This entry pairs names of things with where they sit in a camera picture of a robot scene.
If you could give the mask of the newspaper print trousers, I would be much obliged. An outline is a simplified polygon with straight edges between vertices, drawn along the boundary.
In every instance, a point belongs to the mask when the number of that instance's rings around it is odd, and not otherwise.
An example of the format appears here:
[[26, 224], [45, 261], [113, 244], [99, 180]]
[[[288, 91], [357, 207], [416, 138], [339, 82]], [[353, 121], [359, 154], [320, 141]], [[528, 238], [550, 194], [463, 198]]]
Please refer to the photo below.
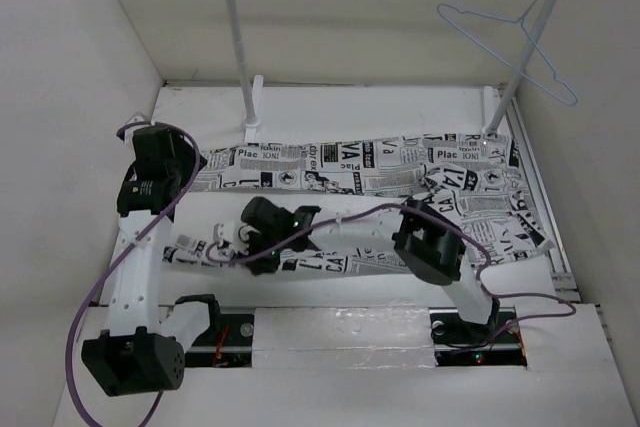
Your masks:
[[194, 191], [266, 189], [425, 201], [480, 243], [493, 264], [546, 254], [517, 143], [504, 135], [423, 134], [205, 152]]

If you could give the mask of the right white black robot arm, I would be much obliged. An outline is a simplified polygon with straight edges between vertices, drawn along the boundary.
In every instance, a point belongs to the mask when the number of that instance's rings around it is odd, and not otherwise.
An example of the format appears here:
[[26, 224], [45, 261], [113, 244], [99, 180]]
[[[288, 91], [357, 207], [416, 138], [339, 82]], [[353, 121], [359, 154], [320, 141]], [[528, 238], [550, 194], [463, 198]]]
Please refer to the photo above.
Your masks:
[[443, 289], [457, 308], [466, 344], [487, 342], [498, 329], [500, 302], [474, 276], [466, 250], [472, 246], [481, 252], [485, 265], [490, 254], [424, 201], [409, 199], [339, 214], [313, 205], [290, 212], [255, 197], [240, 219], [252, 228], [242, 260], [254, 275], [274, 273], [284, 250], [394, 253], [416, 278]]

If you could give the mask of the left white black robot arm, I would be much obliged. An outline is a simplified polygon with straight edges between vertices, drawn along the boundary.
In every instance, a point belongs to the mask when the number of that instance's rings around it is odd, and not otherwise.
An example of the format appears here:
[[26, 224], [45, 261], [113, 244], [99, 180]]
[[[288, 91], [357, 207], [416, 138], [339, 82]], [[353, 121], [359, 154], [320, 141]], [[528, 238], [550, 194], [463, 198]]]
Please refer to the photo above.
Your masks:
[[223, 329], [212, 294], [179, 298], [165, 319], [159, 309], [175, 208], [204, 161], [194, 142], [168, 124], [139, 125], [131, 142], [135, 160], [116, 202], [119, 251], [107, 317], [81, 349], [83, 364], [109, 397], [178, 389], [187, 351], [196, 340], [216, 341]]

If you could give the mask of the white foam block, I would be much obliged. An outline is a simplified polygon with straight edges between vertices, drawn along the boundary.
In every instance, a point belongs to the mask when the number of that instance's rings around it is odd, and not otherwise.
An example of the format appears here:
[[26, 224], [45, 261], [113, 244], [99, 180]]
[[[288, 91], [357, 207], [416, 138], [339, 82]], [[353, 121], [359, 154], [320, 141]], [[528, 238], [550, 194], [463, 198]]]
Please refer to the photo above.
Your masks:
[[412, 370], [436, 366], [426, 308], [264, 308], [255, 314], [258, 369]]

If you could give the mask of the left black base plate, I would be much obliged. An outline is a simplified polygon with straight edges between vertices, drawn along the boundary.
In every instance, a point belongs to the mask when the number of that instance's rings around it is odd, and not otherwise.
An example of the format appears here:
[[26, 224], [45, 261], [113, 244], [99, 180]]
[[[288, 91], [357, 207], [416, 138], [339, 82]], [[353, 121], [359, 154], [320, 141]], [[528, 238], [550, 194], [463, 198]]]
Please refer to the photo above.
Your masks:
[[173, 307], [160, 323], [160, 333], [178, 342], [181, 368], [241, 368], [251, 366], [254, 323], [253, 311], [211, 316], [207, 304], [189, 302]]

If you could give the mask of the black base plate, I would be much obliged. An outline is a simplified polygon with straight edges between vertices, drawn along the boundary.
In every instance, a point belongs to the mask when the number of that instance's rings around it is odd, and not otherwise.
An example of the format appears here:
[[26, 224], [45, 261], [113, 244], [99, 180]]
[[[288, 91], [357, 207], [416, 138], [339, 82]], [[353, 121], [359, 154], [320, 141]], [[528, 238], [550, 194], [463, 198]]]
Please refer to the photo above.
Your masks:
[[455, 309], [431, 309], [429, 318], [437, 367], [527, 366], [519, 326], [503, 330], [505, 324], [516, 318], [513, 308], [498, 313], [498, 335], [472, 332]]
[[178, 342], [181, 368], [241, 368], [251, 366], [254, 323], [253, 311], [211, 316], [207, 304], [189, 302], [173, 307], [160, 323], [160, 333]]

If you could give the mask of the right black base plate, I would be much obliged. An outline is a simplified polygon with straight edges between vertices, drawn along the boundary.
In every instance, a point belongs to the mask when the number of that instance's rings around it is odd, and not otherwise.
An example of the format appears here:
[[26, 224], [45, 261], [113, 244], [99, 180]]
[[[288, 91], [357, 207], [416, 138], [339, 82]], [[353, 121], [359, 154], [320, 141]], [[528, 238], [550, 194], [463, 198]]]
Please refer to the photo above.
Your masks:
[[513, 308], [498, 313], [498, 335], [472, 332], [455, 309], [431, 309], [429, 318], [437, 367], [527, 366], [519, 326], [503, 330], [505, 324], [516, 318]]

